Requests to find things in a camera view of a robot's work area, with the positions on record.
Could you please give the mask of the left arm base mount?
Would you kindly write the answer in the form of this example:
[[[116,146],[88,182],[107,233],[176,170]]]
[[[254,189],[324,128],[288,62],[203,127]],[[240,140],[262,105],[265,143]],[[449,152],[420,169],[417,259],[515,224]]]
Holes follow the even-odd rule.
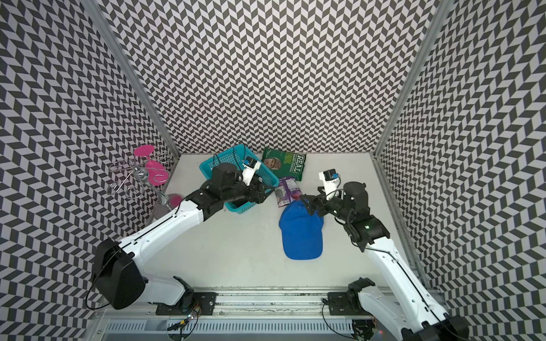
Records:
[[[196,312],[198,315],[213,315],[218,294],[213,291],[195,292],[182,278],[175,276],[174,279],[184,288],[182,297],[174,305],[158,304],[156,315],[188,315]]]

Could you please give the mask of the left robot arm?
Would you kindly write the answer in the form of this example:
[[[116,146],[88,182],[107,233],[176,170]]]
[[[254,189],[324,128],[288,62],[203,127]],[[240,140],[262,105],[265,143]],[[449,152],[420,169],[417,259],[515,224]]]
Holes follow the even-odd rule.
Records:
[[[274,186],[264,184],[258,176],[261,167],[253,158],[244,160],[241,169],[220,163],[213,168],[211,178],[170,213],[118,242],[101,242],[92,264],[92,287],[117,310],[150,303],[190,311],[193,288],[180,277],[161,277],[146,265],[161,249],[222,210],[226,203],[263,203]]]

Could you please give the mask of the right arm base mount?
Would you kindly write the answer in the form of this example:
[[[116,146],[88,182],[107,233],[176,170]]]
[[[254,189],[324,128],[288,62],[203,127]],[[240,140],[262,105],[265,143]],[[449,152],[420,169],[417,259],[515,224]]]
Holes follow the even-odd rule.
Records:
[[[369,278],[359,278],[348,284],[346,291],[328,292],[326,305],[329,314],[332,316],[362,316],[371,315],[362,308],[358,294],[364,288],[375,286],[375,282]]]

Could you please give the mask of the blue baseball cap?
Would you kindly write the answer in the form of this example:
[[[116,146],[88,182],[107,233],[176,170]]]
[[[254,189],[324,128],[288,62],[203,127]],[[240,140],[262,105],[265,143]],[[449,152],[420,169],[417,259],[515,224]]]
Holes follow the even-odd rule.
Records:
[[[285,207],[279,227],[283,250],[289,259],[306,261],[322,255],[324,218],[308,214],[301,200]]]

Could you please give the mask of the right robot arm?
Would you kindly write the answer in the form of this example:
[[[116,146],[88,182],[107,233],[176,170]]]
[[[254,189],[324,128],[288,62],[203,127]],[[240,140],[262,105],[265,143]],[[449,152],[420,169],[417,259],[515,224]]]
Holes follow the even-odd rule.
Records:
[[[394,303],[369,278],[348,286],[354,305],[377,318],[397,340],[468,340],[469,324],[451,315],[425,288],[401,257],[385,225],[371,213],[365,183],[325,186],[317,196],[301,196],[308,214],[341,220],[351,243],[380,270]]]

